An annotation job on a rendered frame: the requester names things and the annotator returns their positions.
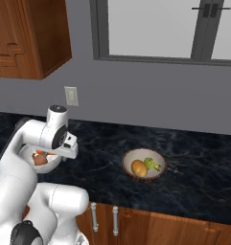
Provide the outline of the wooden wall cupboard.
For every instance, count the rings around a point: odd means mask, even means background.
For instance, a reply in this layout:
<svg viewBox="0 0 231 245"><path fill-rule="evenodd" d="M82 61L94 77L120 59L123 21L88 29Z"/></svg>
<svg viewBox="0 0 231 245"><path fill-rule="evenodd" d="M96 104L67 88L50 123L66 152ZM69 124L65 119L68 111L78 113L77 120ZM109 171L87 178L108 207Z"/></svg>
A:
<svg viewBox="0 0 231 245"><path fill-rule="evenodd" d="M65 0L0 0L0 78L41 80L71 58Z"/></svg>

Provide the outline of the grey window frame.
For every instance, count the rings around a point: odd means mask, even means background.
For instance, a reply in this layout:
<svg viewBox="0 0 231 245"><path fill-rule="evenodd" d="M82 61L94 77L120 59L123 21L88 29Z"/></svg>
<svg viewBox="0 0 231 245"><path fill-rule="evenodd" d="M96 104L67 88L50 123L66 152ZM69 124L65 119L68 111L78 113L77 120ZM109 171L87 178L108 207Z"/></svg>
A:
<svg viewBox="0 0 231 245"><path fill-rule="evenodd" d="M90 0L96 60L231 67L231 0Z"/></svg>

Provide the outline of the yellow potato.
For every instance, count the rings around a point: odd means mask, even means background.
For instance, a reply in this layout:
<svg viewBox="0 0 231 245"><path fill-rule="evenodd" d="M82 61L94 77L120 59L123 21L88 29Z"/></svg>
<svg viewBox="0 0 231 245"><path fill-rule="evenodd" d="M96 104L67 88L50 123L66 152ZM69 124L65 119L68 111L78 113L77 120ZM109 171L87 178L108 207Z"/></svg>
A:
<svg viewBox="0 0 231 245"><path fill-rule="evenodd" d="M138 177L146 177L148 174L148 168L141 160L134 160L131 164L131 170Z"/></svg>

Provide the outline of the wooden base cupboard door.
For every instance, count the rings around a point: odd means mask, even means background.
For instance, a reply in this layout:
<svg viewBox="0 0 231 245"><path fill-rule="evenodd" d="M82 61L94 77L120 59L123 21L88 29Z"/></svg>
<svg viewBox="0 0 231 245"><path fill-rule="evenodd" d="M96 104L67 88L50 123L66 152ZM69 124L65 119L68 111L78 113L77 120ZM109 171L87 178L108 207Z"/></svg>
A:
<svg viewBox="0 0 231 245"><path fill-rule="evenodd" d="M94 231L92 212L96 214L98 230ZM105 211L101 203L90 202L87 210L77 216L77 224L90 245L106 245Z"/></svg>
<svg viewBox="0 0 231 245"><path fill-rule="evenodd" d="M105 205L107 245L231 245L231 225Z"/></svg>

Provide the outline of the orange carrot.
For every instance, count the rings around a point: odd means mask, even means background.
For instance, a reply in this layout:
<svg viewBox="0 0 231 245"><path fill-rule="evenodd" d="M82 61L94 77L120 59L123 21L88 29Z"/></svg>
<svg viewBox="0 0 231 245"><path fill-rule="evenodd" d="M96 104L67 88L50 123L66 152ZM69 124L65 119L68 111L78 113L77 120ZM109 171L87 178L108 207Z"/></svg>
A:
<svg viewBox="0 0 231 245"><path fill-rule="evenodd" d="M57 155L57 154L55 154L55 153L49 153L49 152L41 151L41 150L39 150L39 149L37 149L35 152L36 152L38 155L45 155L45 156L47 156L47 155Z"/></svg>

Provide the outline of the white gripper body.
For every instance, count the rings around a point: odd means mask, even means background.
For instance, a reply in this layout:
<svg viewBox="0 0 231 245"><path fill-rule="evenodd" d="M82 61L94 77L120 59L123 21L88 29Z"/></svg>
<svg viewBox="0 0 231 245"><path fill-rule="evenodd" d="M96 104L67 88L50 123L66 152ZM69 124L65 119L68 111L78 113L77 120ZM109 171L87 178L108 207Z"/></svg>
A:
<svg viewBox="0 0 231 245"><path fill-rule="evenodd" d="M78 150L79 150L78 144L74 144L74 145L64 144L55 149L48 149L48 152L57 154L65 158L76 159L78 156Z"/></svg>

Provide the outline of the green broccoli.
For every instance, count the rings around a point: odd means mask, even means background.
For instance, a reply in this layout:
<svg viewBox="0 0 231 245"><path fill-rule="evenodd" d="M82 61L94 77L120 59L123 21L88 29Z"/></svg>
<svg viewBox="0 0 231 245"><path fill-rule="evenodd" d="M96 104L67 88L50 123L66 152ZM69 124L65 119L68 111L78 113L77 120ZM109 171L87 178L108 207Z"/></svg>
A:
<svg viewBox="0 0 231 245"><path fill-rule="evenodd" d="M154 162L154 160L150 157L147 157L145 160L144 160L144 164L147 166L147 169L151 169L151 168L154 168L156 171L159 171L161 166L158 165L157 163Z"/></svg>

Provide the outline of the white bowl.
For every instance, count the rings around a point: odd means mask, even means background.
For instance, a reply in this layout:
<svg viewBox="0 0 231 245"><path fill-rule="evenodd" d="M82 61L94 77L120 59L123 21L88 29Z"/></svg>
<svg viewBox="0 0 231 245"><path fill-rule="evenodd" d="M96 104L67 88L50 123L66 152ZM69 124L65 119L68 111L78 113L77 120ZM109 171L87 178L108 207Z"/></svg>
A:
<svg viewBox="0 0 231 245"><path fill-rule="evenodd" d="M24 145L18 152L18 155L28 164L30 164L39 174L49 173L50 171L55 169L62 160L61 156L47 155L47 163L45 165L37 166L32 157L33 154L37 156L36 147L33 145Z"/></svg>

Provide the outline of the brown wooden bowl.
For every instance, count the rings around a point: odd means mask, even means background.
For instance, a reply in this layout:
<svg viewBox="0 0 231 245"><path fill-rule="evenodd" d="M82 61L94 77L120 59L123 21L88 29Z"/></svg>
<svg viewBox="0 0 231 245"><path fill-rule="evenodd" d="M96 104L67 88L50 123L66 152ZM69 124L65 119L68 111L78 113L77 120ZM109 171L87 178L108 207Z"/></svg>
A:
<svg viewBox="0 0 231 245"><path fill-rule="evenodd" d="M154 160L155 163L161 166L159 171L156 171L154 168L148 169L148 174L146 177L138 177L131 170L131 164L134 160L141 160L144 163L144 160L150 157ZM133 180L137 182L143 182L150 184L156 179L159 179L164 172L167 170L166 159L156 152L155 150L149 148L137 148L127 151L122 158L122 168L125 173L130 176Z"/></svg>

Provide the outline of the white wall outlet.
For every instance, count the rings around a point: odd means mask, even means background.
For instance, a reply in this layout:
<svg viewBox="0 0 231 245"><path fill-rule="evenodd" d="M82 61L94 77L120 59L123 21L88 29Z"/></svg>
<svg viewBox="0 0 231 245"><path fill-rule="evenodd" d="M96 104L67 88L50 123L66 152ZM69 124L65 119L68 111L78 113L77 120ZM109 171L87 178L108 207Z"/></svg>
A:
<svg viewBox="0 0 231 245"><path fill-rule="evenodd" d="M79 99L78 99L78 90L76 87L64 87L66 103L69 106L78 106Z"/></svg>

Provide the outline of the brown onion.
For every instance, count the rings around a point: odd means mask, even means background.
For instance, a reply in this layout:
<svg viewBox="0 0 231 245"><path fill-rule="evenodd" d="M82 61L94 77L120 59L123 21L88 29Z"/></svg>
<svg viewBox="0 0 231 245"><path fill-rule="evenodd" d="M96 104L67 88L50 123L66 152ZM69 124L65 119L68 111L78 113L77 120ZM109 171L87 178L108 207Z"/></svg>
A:
<svg viewBox="0 0 231 245"><path fill-rule="evenodd" d="M36 166L42 166L47 164L47 159L43 155L34 156L34 162Z"/></svg>

